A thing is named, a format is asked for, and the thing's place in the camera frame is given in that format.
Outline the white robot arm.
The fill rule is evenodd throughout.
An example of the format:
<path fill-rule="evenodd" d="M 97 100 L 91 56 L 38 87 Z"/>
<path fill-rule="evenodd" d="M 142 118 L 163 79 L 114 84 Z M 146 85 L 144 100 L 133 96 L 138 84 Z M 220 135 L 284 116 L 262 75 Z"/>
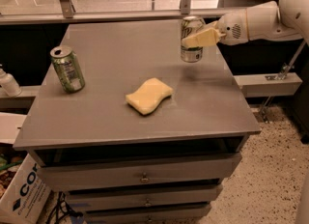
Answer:
<path fill-rule="evenodd" d="M 199 37 L 198 43 L 238 44 L 225 29 L 236 19 L 245 32 L 243 42 L 308 38 L 308 0 L 279 0 L 223 15 L 212 37 Z M 266 127 L 249 139 L 242 162 L 223 181 L 226 190 L 194 224 L 308 224 L 309 148 L 292 131 L 289 124 L 281 130 Z"/>

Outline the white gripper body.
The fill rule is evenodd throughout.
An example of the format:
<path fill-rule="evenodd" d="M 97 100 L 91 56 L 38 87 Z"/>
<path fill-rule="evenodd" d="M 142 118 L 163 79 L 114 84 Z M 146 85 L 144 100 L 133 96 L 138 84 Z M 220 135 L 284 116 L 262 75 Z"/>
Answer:
<path fill-rule="evenodd" d="M 236 45 L 249 41 L 246 9 L 224 14 L 215 28 L 220 32 L 220 42 L 226 45 Z"/>

